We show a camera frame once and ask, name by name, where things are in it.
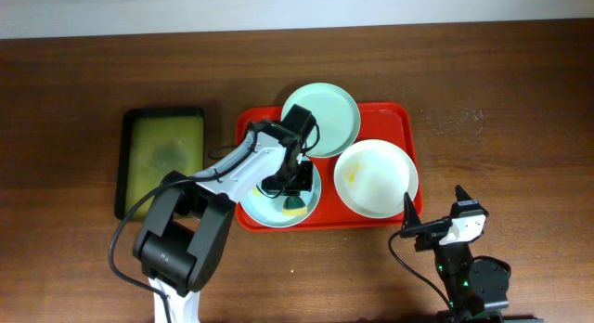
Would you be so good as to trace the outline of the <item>green and yellow sponge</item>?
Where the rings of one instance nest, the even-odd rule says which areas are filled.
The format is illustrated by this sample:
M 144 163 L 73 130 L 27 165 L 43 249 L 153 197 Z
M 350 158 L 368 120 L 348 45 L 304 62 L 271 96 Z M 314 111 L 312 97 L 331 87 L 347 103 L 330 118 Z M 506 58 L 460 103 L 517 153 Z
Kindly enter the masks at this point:
M 299 196 L 288 196 L 282 205 L 281 210 L 286 216 L 302 216 L 308 214 L 308 207 Z

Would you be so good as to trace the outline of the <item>light blue plate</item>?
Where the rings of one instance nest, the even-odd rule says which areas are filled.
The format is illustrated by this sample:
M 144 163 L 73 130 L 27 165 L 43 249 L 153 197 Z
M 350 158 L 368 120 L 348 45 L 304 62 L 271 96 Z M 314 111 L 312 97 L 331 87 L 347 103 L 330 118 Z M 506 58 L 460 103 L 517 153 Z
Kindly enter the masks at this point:
M 312 163 L 312 190 L 302 192 L 299 197 L 308 207 L 308 214 L 302 216 L 283 215 L 282 205 L 288 196 L 267 197 L 260 192 L 260 182 L 241 201 L 242 212 L 237 209 L 237 218 L 246 217 L 244 221 L 253 221 L 258 226 L 271 228 L 287 228 L 304 222 L 317 207 L 322 193 L 322 183 L 317 168 Z

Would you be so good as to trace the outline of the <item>white plate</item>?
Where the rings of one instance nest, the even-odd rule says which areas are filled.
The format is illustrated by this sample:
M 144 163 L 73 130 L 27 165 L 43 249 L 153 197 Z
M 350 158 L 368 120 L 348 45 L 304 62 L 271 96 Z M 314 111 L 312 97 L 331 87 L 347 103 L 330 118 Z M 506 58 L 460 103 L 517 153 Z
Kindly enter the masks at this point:
M 362 140 L 347 148 L 335 163 L 333 183 L 348 209 L 371 219 L 403 213 L 405 197 L 414 200 L 420 191 L 411 156 L 380 139 Z

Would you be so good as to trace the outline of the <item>light green plate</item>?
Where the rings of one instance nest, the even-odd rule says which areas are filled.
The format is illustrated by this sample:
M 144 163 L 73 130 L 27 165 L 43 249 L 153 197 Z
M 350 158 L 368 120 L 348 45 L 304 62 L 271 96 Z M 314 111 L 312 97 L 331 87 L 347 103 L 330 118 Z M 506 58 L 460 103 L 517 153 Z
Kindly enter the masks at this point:
M 310 158 L 330 158 L 350 147 L 361 127 L 361 114 L 353 97 L 334 84 L 312 83 L 294 91 L 284 103 L 281 118 L 293 105 L 312 112 L 319 131 L 314 130 L 306 141 L 311 147 L 321 134 L 317 144 L 306 155 Z

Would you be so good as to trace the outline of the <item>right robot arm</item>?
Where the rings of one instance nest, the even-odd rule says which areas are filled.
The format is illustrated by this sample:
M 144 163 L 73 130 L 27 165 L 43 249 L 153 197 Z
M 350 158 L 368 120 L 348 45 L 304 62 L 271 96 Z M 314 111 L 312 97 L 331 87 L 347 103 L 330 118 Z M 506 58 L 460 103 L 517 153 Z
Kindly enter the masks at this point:
M 437 294 L 447 310 L 438 314 L 442 322 L 502 322 L 501 311 L 510 303 L 510 265 L 491 256 L 474 256 L 470 244 L 484 233 L 489 212 L 457 185 L 457 201 L 448 216 L 422 223 L 412 199 L 404 195 L 404 219 L 397 237 L 413 238 L 416 252 L 434 253 L 435 269 L 445 286 Z

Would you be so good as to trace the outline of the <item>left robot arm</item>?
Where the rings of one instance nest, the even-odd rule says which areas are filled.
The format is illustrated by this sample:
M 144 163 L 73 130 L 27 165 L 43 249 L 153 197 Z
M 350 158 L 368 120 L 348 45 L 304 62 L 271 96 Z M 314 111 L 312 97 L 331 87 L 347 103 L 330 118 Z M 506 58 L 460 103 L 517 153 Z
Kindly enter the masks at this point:
M 255 188 L 269 199 L 311 190 L 306 140 L 318 129 L 310 110 L 293 105 L 278 122 L 250 123 L 244 140 L 196 174 L 169 173 L 142 203 L 148 213 L 133 255 L 157 298 L 158 322 L 195 322 L 200 291 L 222 258 L 233 213 Z

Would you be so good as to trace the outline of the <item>black tray with soapy water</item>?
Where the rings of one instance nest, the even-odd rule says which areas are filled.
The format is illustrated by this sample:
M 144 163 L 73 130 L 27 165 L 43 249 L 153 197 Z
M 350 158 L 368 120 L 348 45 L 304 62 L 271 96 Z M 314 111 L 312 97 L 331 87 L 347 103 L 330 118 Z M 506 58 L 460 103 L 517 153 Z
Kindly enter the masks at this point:
M 132 206 L 170 172 L 203 167 L 204 113 L 199 107 L 142 108 L 123 115 L 114 215 Z

